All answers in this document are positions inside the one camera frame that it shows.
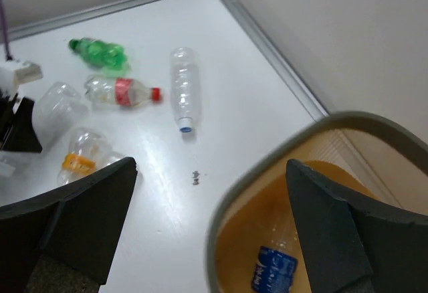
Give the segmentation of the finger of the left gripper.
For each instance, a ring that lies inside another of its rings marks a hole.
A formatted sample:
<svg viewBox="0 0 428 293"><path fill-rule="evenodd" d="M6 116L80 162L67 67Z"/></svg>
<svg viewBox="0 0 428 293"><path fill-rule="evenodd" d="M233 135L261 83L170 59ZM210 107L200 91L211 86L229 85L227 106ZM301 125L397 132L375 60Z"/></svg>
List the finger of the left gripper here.
<svg viewBox="0 0 428 293"><path fill-rule="evenodd" d="M1 96L1 150L13 153L41 153L43 147L35 133L32 114L35 102L18 95Z"/></svg>

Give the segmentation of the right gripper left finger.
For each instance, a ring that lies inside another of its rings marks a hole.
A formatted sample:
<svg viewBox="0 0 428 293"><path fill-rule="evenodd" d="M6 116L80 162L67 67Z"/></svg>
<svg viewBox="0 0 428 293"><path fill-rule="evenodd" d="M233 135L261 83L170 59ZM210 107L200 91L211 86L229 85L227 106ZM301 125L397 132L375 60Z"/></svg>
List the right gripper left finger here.
<svg viewBox="0 0 428 293"><path fill-rule="evenodd" d="M107 282L137 179L125 157L82 179L1 207L1 291L24 291L47 255Z"/></svg>

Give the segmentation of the clear bottle blue label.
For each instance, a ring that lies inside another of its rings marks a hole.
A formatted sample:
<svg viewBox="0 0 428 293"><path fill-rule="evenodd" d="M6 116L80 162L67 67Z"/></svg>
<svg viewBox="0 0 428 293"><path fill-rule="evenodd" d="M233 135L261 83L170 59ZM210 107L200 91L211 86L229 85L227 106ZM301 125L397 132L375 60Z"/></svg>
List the clear bottle blue label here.
<svg viewBox="0 0 428 293"><path fill-rule="evenodd" d="M259 247L251 289L258 293L289 292L298 267L297 246L292 214L277 216Z"/></svg>

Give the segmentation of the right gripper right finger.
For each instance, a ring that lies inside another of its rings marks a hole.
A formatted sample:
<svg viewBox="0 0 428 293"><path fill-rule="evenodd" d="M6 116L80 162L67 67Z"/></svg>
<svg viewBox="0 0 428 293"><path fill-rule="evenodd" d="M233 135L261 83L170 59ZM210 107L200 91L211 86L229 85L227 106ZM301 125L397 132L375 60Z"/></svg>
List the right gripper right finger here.
<svg viewBox="0 0 428 293"><path fill-rule="evenodd" d="M426 292L427 216L370 198L296 159L286 184L313 292Z"/></svg>

